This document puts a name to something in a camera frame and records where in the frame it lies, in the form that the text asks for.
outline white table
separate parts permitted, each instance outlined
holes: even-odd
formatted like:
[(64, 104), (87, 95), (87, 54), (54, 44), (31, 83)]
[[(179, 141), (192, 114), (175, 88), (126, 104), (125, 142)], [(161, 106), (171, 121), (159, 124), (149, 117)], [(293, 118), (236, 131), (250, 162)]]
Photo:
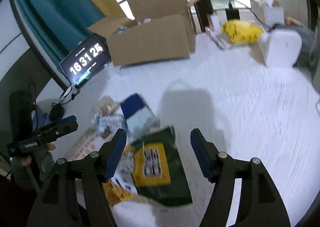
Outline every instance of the white table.
[[(213, 185), (202, 176), (191, 148), (193, 128), (233, 158), (260, 158), (294, 226), (320, 189), (320, 117), (315, 110), (319, 95), (297, 69), (266, 68), (259, 51), (245, 46), (222, 52), (202, 34), (189, 60), (124, 69), (110, 65), (66, 105), (66, 116), (75, 115), (79, 129), (55, 142), (54, 159), (64, 156), (91, 125), (90, 109), (100, 98), (110, 95), (121, 101), (137, 92), (162, 125), (175, 127), (193, 205), (164, 210), (122, 202), (113, 209), (119, 226), (200, 224)], [(228, 225), (235, 222), (240, 182), (235, 185)]]

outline silver screw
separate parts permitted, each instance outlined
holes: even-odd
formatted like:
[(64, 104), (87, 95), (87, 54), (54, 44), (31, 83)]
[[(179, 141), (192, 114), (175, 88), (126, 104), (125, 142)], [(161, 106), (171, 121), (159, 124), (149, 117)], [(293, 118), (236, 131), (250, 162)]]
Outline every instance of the silver screw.
[(92, 151), (90, 153), (90, 157), (92, 157), (92, 158), (96, 158), (97, 156), (99, 156), (99, 152), (98, 151)]
[(227, 154), (226, 152), (219, 152), (219, 153), (218, 153), (218, 156), (219, 156), (220, 158), (226, 158), (226, 157), (228, 156), (228, 154)]
[(59, 159), (57, 160), (57, 163), (58, 163), (59, 165), (62, 165), (62, 164), (64, 164), (65, 161), (66, 161), (65, 158), (59, 158)]
[(253, 158), (252, 162), (255, 164), (260, 164), (261, 160), (259, 158)]

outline white digit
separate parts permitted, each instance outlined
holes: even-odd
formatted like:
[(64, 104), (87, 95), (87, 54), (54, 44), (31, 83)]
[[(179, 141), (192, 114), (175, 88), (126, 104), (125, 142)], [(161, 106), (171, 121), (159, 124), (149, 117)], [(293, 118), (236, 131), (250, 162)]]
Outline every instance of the white digit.
[(84, 54), (84, 58), (87, 58), (89, 61), (92, 60), (91, 57), (90, 57), (90, 55), (88, 55), (88, 53), (85, 53), (85, 54)]
[(97, 50), (98, 53), (103, 51), (103, 48), (99, 44), (95, 44), (94, 48)]
[(90, 53), (93, 54), (93, 57), (96, 57), (99, 53), (96, 53), (94, 48), (90, 48)]
[(75, 70), (76, 70), (77, 72), (80, 72), (80, 71), (81, 71), (81, 66), (79, 65), (78, 62), (75, 62), (75, 64), (74, 64), (73, 66), (74, 66), (74, 68), (75, 68)]
[(77, 75), (77, 72), (73, 69), (73, 67), (70, 67), (70, 72), (73, 72), (75, 75)]
[(87, 60), (84, 59), (84, 57), (80, 57), (79, 61), (82, 62), (82, 66), (86, 66), (88, 63)]

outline dark green package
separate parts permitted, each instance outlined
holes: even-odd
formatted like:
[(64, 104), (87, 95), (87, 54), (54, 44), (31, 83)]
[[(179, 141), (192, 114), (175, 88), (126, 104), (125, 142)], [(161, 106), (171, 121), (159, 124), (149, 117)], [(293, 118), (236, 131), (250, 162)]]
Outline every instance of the dark green package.
[(129, 147), (135, 169), (132, 178), (137, 193), (165, 206), (192, 203), (188, 182), (175, 145), (173, 126), (141, 137)]

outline teal curtain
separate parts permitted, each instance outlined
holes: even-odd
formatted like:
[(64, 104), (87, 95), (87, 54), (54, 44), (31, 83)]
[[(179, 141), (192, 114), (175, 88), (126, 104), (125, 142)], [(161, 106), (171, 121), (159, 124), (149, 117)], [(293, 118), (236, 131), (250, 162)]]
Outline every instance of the teal curtain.
[(53, 63), (60, 62), (104, 17), (91, 0), (15, 0), (23, 18)]

